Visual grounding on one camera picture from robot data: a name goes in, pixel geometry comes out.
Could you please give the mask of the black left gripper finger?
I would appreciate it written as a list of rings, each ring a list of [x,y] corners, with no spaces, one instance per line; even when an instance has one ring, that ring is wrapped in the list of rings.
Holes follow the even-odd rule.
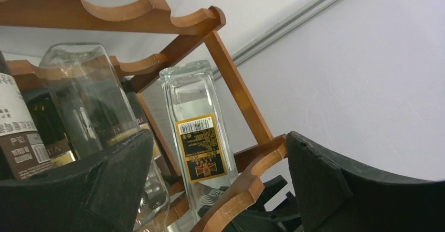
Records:
[[[37,174],[1,182],[1,231],[132,231],[152,159],[153,134]]]

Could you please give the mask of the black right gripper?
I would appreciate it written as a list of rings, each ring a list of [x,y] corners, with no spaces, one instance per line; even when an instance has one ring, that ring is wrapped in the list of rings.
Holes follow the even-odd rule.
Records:
[[[285,147],[296,197],[267,211],[287,185],[278,175],[229,231],[444,231],[444,181],[403,176],[331,151],[292,131]]]

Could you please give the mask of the clear bottle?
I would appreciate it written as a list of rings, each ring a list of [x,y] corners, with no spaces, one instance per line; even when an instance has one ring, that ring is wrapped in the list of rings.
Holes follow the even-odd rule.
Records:
[[[223,115],[207,60],[160,72],[191,216],[197,223],[236,180]]]
[[[99,43],[59,43],[40,64],[77,159],[141,130],[111,60]]]

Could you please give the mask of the green bottle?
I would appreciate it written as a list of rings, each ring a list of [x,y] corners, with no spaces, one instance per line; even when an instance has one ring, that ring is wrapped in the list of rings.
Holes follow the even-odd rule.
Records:
[[[1,180],[25,180],[53,168],[22,93],[1,55]]]

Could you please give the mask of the dark wine bottle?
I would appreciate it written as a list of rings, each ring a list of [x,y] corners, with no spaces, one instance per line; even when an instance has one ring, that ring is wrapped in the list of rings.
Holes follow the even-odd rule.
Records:
[[[50,93],[45,89],[31,90],[23,92],[23,97],[54,167],[76,161]]]

